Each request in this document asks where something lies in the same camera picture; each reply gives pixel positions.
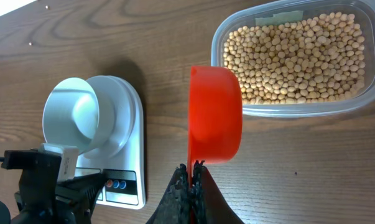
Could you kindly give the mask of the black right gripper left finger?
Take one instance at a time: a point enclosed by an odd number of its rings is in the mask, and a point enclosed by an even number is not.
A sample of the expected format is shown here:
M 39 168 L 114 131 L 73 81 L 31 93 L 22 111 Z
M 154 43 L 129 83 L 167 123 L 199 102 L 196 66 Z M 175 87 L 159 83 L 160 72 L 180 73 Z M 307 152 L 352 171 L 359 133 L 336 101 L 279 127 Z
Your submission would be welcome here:
M 190 223 L 190 199 L 187 167 L 180 164 L 174 171 L 155 212 L 147 224 Z

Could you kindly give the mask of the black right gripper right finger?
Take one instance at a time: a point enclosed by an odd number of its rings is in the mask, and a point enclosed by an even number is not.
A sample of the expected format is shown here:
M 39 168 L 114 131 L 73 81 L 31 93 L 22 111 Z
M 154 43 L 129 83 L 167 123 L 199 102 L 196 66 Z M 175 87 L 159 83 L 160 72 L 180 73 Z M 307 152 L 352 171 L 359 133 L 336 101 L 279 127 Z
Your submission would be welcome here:
M 204 161 L 193 166 L 194 223 L 243 224 L 226 202 Z

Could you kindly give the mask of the red plastic measuring scoop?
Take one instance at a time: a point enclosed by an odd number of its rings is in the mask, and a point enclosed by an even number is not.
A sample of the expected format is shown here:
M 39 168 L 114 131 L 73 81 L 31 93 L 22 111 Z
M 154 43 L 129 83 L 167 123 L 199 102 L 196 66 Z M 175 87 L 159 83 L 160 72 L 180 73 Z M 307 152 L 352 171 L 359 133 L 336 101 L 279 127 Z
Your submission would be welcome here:
M 192 199 L 194 163 L 204 161 L 206 167 L 223 164 L 238 152 L 242 108 L 239 83 L 232 72 L 221 67 L 191 67 L 187 170 Z

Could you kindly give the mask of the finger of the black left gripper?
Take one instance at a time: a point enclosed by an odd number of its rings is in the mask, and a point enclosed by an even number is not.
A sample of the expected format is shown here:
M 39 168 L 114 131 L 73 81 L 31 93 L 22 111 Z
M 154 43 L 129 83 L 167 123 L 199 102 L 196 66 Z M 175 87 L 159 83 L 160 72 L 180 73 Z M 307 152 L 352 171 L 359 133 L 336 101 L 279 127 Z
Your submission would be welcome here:
M 65 199 L 75 215 L 91 215 L 106 181 L 101 172 L 75 177 L 57 184 L 57 198 Z

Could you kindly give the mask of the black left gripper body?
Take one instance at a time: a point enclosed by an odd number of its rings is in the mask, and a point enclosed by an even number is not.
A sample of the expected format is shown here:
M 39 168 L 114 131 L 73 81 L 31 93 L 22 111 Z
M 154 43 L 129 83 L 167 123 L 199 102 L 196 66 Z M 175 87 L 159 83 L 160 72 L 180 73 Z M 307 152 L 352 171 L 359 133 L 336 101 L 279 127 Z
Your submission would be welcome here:
M 75 181 L 57 182 L 57 176 L 48 168 L 24 169 L 15 194 L 19 214 L 11 218 L 0 201 L 0 223 L 81 223 L 78 194 L 70 188 Z

